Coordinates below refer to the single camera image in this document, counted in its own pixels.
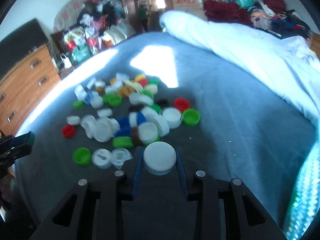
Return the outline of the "black flat television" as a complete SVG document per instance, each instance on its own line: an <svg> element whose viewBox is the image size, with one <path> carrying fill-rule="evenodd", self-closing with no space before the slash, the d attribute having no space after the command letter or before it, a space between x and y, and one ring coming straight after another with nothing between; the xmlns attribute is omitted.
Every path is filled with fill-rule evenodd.
<svg viewBox="0 0 320 240"><path fill-rule="evenodd" d="M48 38L35 18L10 33L0 43L1 78L16 63L47 43Z"/></svg>

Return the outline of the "pile of bags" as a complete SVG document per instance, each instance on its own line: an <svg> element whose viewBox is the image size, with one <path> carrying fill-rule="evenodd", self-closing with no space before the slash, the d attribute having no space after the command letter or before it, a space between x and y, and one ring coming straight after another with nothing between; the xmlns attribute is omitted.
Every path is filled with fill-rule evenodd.
<svg viewBox="0 0 320 240"><path fill-rule="evenodd" d="M70 0L57 13L51 37L70 68L135 34L120 0Z"/></svg>

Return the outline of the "white open cap centre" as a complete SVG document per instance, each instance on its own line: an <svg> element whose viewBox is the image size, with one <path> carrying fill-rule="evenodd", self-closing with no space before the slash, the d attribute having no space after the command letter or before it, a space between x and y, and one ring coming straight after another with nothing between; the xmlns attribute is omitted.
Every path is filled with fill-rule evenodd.
<svg viewBox="0 0 320 240"><path fill-rule="evenodd" d="M174 107L166 108L163 111L162 116L167 121L170 129L178 128L182 122L181 112Z"/></svg>

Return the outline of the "light blue duvet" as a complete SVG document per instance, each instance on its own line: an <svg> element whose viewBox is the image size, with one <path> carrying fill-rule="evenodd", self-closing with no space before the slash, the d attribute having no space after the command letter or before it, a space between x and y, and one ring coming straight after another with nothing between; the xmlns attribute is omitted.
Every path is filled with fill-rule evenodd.
<svg viewBox="0 0 320 240"><path fill-rule="evenodd" d="M176 10L165 12L159 23L171 36L249 72L318 126L319 59L304 38L280 40L243 24L204 21Z"/></svg>

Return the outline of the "wooden drawer dresser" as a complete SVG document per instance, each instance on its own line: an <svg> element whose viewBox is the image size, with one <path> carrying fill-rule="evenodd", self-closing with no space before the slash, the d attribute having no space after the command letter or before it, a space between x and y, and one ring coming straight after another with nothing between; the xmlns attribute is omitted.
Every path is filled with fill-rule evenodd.
<svg viewBox="0 0 320 240"><path fill-rule="evenodd" d="M12 67L1 79L1 132L15 135L28 115L59 82L46 44Z"/></svg>

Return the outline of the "red cap near centre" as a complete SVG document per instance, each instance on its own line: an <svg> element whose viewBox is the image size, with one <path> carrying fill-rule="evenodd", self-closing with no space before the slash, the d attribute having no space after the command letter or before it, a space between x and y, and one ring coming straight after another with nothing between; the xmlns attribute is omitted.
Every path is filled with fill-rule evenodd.
<svg viewBox="0 0 320 240"><path fill-rule="evenodd" d="M176 98L174 101L174 108L183 113L185 110L190 108L190 102L182 97Z"/></svg>

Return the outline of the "large white bottle cap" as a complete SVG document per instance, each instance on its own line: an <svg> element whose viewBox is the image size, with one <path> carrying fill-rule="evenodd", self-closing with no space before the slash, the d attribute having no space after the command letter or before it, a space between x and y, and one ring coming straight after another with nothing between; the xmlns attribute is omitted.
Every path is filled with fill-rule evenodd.
<svg viewBox="0 0 320 240"><path fill-rule="evenodd" d="M153 175L169 173L176 164L176 151L166 142L153 142L143 153L144 167Z"/></svg>

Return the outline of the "dark red blanket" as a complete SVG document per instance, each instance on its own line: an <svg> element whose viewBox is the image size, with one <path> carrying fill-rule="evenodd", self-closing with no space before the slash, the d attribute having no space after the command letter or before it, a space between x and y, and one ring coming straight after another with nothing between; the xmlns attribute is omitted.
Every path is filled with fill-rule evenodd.
<svg viewBox="0 0 320 240"><path fill-rule="evenodd" d="M208 21L217 23L239 23L252 27L251 17L245 9L234 2L204 0L204 14Z"/></svg>

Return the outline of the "turquoise perforated plastic basket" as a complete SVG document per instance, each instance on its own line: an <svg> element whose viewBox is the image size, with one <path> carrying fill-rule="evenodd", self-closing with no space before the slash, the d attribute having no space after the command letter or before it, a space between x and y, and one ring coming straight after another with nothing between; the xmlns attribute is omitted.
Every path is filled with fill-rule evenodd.
<svg viewBox="0 0 320 240"><path fill-rule="evenodd" d="M301 239L319 210L319 141L298 173L282 231L287 239Z"/></svg>

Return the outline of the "green cap front left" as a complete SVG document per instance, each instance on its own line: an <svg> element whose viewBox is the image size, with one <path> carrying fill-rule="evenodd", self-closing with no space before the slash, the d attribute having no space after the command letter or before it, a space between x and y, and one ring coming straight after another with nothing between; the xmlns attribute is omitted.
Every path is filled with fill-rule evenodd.
<svg viewBox="0 0 320 240"><path fill-rule="evenodd" d="M92 153L88 148L79 147L74 151L72 159L80 166L88 166L92 161Z"/></svg>

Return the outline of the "red cap at left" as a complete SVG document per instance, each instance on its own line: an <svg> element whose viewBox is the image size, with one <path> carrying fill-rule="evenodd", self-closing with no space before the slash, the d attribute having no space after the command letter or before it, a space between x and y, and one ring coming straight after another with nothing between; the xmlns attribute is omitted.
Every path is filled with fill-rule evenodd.
<svg viewBox="0 0 320 240"><path fill-rule="evenodd" d="M75 127L73 125L66 124L61 130L61 133L65 138L70 139L75 135Z"/></svg>

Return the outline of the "green cap beside red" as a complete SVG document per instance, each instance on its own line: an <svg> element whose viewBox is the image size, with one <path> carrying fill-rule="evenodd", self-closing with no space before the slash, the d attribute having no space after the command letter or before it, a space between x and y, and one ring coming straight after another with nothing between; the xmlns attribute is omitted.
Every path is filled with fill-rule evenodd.
<svg viewBox="0 0 320 240"><path fill-rule="evenodd" d="M187 126L196 126L199 123L200 117L198 110L189 108L182 113L182 122Z"/></svg>

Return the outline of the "white printed cap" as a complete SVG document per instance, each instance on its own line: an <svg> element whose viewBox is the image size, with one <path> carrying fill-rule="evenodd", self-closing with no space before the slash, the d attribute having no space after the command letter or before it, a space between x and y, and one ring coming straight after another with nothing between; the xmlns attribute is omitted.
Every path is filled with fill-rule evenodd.
<svg viewBox="0 0 320 240"><path fill-rule="evenodd" d="M111 152L107 149L97 149L92 154L92 163L100 169L108 169L112 166Z"/></svg>

